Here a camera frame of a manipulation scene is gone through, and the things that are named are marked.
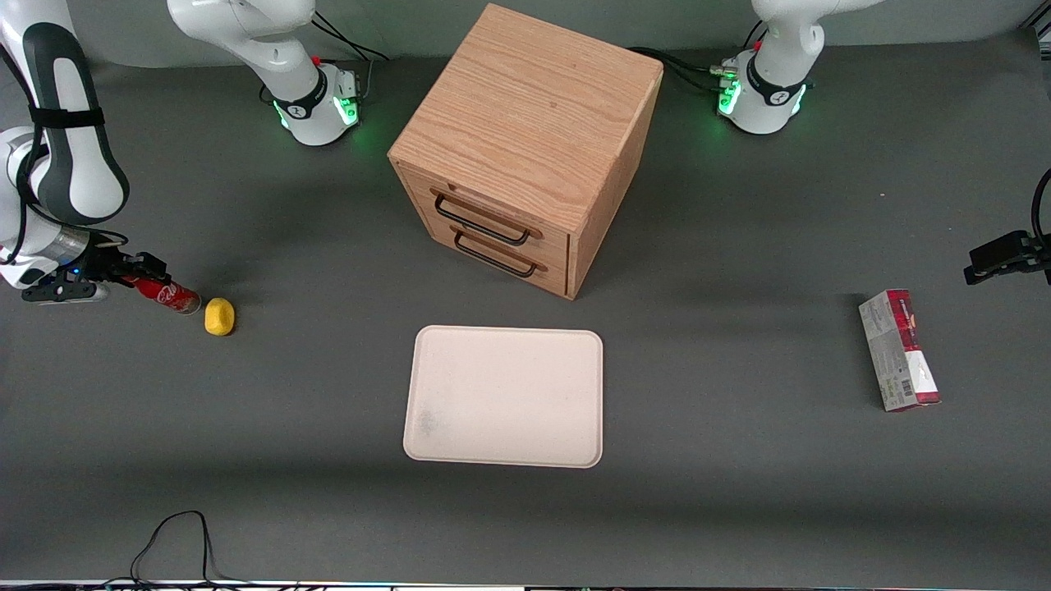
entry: cardboard box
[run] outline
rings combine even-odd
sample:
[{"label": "cardboard box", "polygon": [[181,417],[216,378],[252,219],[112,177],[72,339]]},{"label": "cardboard box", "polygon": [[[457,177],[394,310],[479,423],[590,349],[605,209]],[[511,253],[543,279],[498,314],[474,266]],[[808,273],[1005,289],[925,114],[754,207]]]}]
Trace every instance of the cardboard box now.
[{"label": "cardboard box", "polygon": [[883,408],[898,412],[942,402],[916,342],[909,290],[888,289],[859,306],[859,310],[880,381]]}]

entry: black strap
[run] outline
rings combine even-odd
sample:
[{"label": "black strap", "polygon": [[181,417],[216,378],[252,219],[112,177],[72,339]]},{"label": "black strap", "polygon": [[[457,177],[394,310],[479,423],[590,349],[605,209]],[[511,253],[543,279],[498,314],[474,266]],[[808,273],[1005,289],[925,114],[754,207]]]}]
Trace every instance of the black strap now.
[{"label": "black strap", "polygon": [[791,86],[778,86],[772,82],[767,82],[759,75],[759,70],[756,69],[756,56],[753,56],[748,60],[748,66],[745,68],[745,75],[748,77],[748,82],[751,87],[759,91],[763,96],[763,100],[769,106],[781,106],[786,104],[789,99],[799,93],[799,89],[803,87],[806,80],[801,80]]},{"label": "black strap", "polygon": [[314,111],[314,107],[325,100],[328,94],[328,77],[320,68],[317,69],[317,83],[309,95],[295,101],[283,101],[274,99],[277,106],[288,114],[292,119],[307,119]]},{"label": "black strap", "polygon": [[68,129],[70,127],[96,127],[106,123],[101,108],[88,110],[65,110],[64,108],[37,108],[29,105],[29,117],[33,122],[49,129]]}]

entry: black handle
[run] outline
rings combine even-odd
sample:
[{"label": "black handle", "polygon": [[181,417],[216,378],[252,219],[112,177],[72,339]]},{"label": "black handle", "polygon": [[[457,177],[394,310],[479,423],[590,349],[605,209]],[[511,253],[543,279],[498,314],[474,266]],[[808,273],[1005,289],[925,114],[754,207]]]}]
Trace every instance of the black handle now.
[{"label": "black handle", "polygon": [[458,248],[461,252],[466,252],[466,253],[474,257],[475,259],[478,259],[479,261],[482,261],[485,263],[489,263],[490,265],[493,265],[494,267],[500,269],[501,271],[508,271],[509,273],[511,273],[511,274],[513,274],[515,277],[519,277],[521,279],[531,278],[531,277],[533,277],[533,273],[536,272],[536,268],[537,268],[537,264],[536,263],[531,264],[529,266],[529,270],[528,271],[520,271],[520,270],[512,267],[511,265],[506,265],[506,264],[497,261],[496,259],[493,259],[492,257],[487,257],[486,254],[482,254],[481,252],[478,252],[477,250],[475,250],[473,248],[468,248],[467,246],[463,246],[462,244],[460,244],[460,241],[459,241],[459,239],[461,239],[461,238],[463,238],[463,232],[457,231],[456,232],[456,238],[453,239],[453,244],[456,245],[456,248]]},{"label": "black handle", "polygon": [[521,238],[519,238],[519,239],[516,240],[516,239],[511,238],[509,236],[503,236],[500,232],[493,231],[493,230],[487,228],[486,226],[476,224],[476,223],[472,222],[471,220],[468,220],[467,218],[463,218],[463,217],[457,216],[456,213],[453,213],[452,211],[447,211],[447,210],[445,210],[445,209],[441,208],[441,204],[445,203],[445,201],[446,201],[446,196],[440,195],[440,193],[438,193],[438,198],[434,200],[434,208],[437,209],[438,213],[441,215],[444,218],[449,218],[450,220],[452,220],[454,222],[459,222],[459,223],[463,224],[465,226],[471,228],[472,230],[479,231],[479,232],[488,236],[489,238],[494,238],[494,239],[499,240],[500,242],[502,242],[504,244],[510,244],[511,246],[521,246],[522,244],[526,244],[527,240],[529,240],[529,230],[522,230]]}]

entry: gray tabletop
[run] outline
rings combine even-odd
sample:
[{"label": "gray tabletop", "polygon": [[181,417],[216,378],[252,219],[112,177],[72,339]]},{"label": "gray tabletop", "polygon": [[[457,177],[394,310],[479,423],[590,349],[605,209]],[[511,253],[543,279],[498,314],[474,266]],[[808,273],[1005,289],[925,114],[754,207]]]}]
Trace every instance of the gray tabletop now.
[{"label": "gray tabletop", "polygon": [[[404,195],[386,150],[442,64],[378,64],[360,128],[320,149],[248,68],[100,70],[133,187],[109,227],[232,300],[239,329],[128,290],[0,292],[0,578],[124,574],[192,508],[255,579],[1051,587],[1051,288],[962,274],[1027,227],[1051,162],[1030,36],[830,48],[772,137],[667,77],[572,303],[438,246]],[[856,306],[891,287],[941,406],[880,406]],[[602,335],[601,463],[409,460],[429,324]],[[144,575],[195,576],[194,527]]]}]

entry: cable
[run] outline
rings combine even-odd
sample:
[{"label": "cable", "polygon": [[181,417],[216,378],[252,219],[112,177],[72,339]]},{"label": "cable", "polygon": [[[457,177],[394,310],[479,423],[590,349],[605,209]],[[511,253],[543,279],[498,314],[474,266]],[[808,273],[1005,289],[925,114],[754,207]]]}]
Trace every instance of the cable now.
[{"label": "cable", "polygon": [[755,35],[756,32],[759,30],[759,27],[762,26],[762,25],[763,25],[763,21],[760,20],[759,22],[756,23],[756,26],[751,27],[751,30],[748,32],[748,36],[744,38],[744,43],[741,44],[741,48],[742,49],[747,49],[748,48],[748,42],[751,41],[751,36]]},{"label": "cable", "polygon": [[263,103],[263,104],[265,104],[265,105],[273,103],[273,94],[272,93],[270,94],[270,100],[267,100],[267,99],[263,98],[263,93],[268,91],[268,90],[269,89],[266,87],[266,84],[260,84],[260,102]]},{"label": "cable", "polygon": [[362,50],[365,50],[365,52],[368,52],[368,53],[370,53],[370,54],[373,54],[373,55],[375,55],[375,56],[377,56],[377,57],[382,58],[382,59],[383,59],[383,60],[385,60],[385,61],[390,61],[390,58],[389,58],[389,57],[387,57],[387,55],[386,55],[386,54],[382,54],[382,53],[379,53],[379,52],[377,52],[377,50],[375,50],[375,49],[371,49],[371,48],[369,48],[369,47],[366,47],[365,45],[362,45],[362,44],[359,44],[359,43],[354,43],[354,42],[353,42],[353,41],[351,41],[350,39],[347,39],[347,37],[346,37],[346,36],[344,36],[344,34],[339,33],[339,29],[338,29],[338,28],[336,28],[334,24],[332,24],[331,22],[329,22],[329,20],[328,20],[327,18],[325,18],[325,15],[321,14],[321,13],[320,13],[320,12],[317,12],[317,11],[314,11],[314,14],[315,14],[315,15],[317,15],[317,18],[322,19],[322,22],[324,22],[325,24],[327,24],[327,25],[329,26],[329,28],[331,28],[332,30],[330,32],[330,30],[326,29],[325,27],[323,27],[323,26],[318,25],[318,24],[317,24],[316,22],[314,22],[314,21],[310,21],[310,22],[312,22],[312,23],[314,24],[314,26],[316,26],[317,28],[320,28],[320,29],[324,30],[325,33],[328,33],[328,34],[329,34],[329,35],[331,35],[332,37],[335,37],[336,39],[338,39],[338,40],[343,41],[344,43],[346,43],[346,44],[350,45],[350,46],[351,46],[351,47],[353,47],[353,48],[354,48],[354,49],[355,49],[355,50],[356,50],[356,52],[357,52],[357,53],[358,53],[359,55],[362,55]]},{"label": "cable", "polygon": [[328,35],[329,37],[334,37],[334,38],[335,38],[336,40],[338,40],[338,41],[343,41],[344,43],[347,43],[348,45],[350,45],[350,46],[351,46],[351,48],[353,48],[353,49],[354,49],[355,52],[357,52],[357,55],[358,55],[358,56],[362,56],[362,59],[363,59],[363,60],[368,60],[368,59],[369,59],[369,57],[368,57],[368,56],[366,56],[366,55],[365,55],[365,54],[364,54],[364,53],[362,52],[360,47],[358,47],[358,46],[357,46],[357,45],[355,45],[354,43],[351,43],[350,41],[347,41],[347,39],[346,39],[346,38],[344,38],[344,37],[343,37],[342,35],[338,35],[338,34],[336,34],[336,33],[332,33],[331,30],[329,30],[329,29],[325,28],[324,26],[322,26],[322,25],[317,24],[317,23],[316,23],[316,22],[314,22],[314,21],[310,21],[310,24],[312,24],[312,25],[316,26],[316,27],[317,27],[317,28],[318,28],[318,29],[320,29],[320,30],[321,30],[322,33],[324,33],[325,35]]},{"label": "cable", "polygon": [[1044,238],[1044,227],[1040,225],[1040,205],[1044,202],[1044,190],[1047,189],[1049,182],[1051,182],[1051,168],[1048,168],[1048,171],[1044,172],[1040,182],[1036,184],[1036,191],[1033,192],[1033,208],[1030,212],[1033,235],[1036,236],[1036,242],[1039,243],[1046,253],[1051,252],[1051,249],[1048,248],[1048,241]]},{"label": "cable", "polygon": [[212,585],[217,588],[238,591],[235,587],[230,587],[227,585],[217,583],[208,577],[208,567],[210,566],[212,572],[214,572],[215,575],[219,576],[220,578],[225,578],[227,580],[242,582],[240,578],[233,578],[231,576],[223,574],[223,572],[219,570],[219,567],[215,566],[215,551],[211,545],[211,534],[208,533],[208,521],[205,519],[204,513],[192,509],[189,511],[180,511],[178,513],[172,513],[167,517],[165,517],[157,526],[157,528],[153,530],[153,534],[149,536],[149,542],[146,543],[146,546],[143,547],[143,549],[140,550],[139,553],[136,555],[136,557],[131,561],[131,566],[128,568],[128,574],[130,575],[129,578],[140,586],[143,583],[148,583],[147,580],[143,579],[140,576],[140,567],[142,566],[142,559],[146,556],[146,554],[149,553],[149,550],[153,547],[153,544],[157,542],[157,537],[161,534],[161,530],[164,529],[164,526],[171,519],[174,519],[176,517],[181,517],[183,515],[197,515],[197,517],[201,519],[201,533],[204,536],[204,553],[201,556],[201,578],[205,583]]},{"label": "cable", "polygon": [[695,88],[699,88],[701,90],[706,90],[706,91],[714,91],[714,93],[720,93],[720,91],[722,91],[722,88],[718,88],[716,86],[706,86],[704,84],[701,84],[697,80],[691,78],[689,76],[687,76],[687,73],[688,74],[694,74],[694,75],[697,75],[697,74],[707,75],[708,74],[708,69],[706,67],[700,67],[700,66],[694,65],[694,64],[692,64],[689,62],[686,62],[686,61],[683,61],[683,60],[681,60],[681,59],[679,59],[679,58],[677,58],[677,57],[675,57],[675,56],[673,56],[671,54],[666,54],[664,52],[661,52],[659,49],[654,49],[654,48],[651,48],[651,47],[628,47],[627,50],[628,52],[635,52],[636,54],[647,56],[647,57],[654,58],[656,60],[660,60],[661,62],[664,63],[664,65],[668,66],[668,68],[672,70],[672,74],[675,74],[676,76],[678,76],[679,78],[681,78],[684,82],[686,82],[686,84],[689,84],[691,86],[693,86]]},{"label": "cable", "polygon": [[131,580],[127,576],[115,576],[109,580],[94,586],[77,583],[32,583],[29,585],[0,585],[0,591],[99,591],[106,589],[118,580]]},{"label": "cable", "polygon": [[369,61],[369,74],[365,78],[365,91],[362,93],[362,100],[369,98],[369,91],[372,90],[372,67],[376,65],[376,60]]},{"label": "cable", "polygon": [[[28,101],[29,104],[33,105],[34,101],[33,101],[33,95],[29,93],[29,86],[26,83],[25,78],[22,76],[22,72],[18,68],[18,65],[11,57],[11,54],[8,54],[5,48],[0,47],[0,58],[3,59],[4,64],[7,65],[7,69],[11,70],[12,75],[18,81],[19,86],[22,87],[22,91],[25,94],[26,101]],[[18,191],[18,197],[20,201],[18,238],[15,240],[15,245],[11,250],[11,254],[8,254],[7,258],[4,259],[3,261],[0,261],[0,265],[9,265],[14,263],[15,260],[18,258],[19,253],[22,251],[22,246],[25,245],[25,231],[26,231],[26,224],[28,223],[28,209],[33,209],[35,213],[47,220],[48,222],[51,222],[53,224],[58,224],[62,227],[82,230],[86,232],[101,233],[103,236],[108,236],[110,238],[115,238],[118,241],[120,241],[112,243],[97,244],[96,247],[105,248],[108,246],[123,246],[127,244],[128,237],[122,233],[103,229],[86,228],[84,226],[78,226],[75,224],[67,224],[65,222],[56,220],[54,217],[44,212],[40,207],[36,205],[37,198],[35,195],[33,195],[33,185],[29,181],[29,176],[33,174],[33,168],[36,166],[37,160],[39,160],[42,156],[46,154],[46,151],[44,154],[41,154],[41,148],[44,147],[43,141],[44,141],[44,128],[40,124],[35,123],[33,126],[33,143],[29,146],[29,151],[22,159],[22,162],[19,163],[18,171],[15,174],[15,189]]]}]

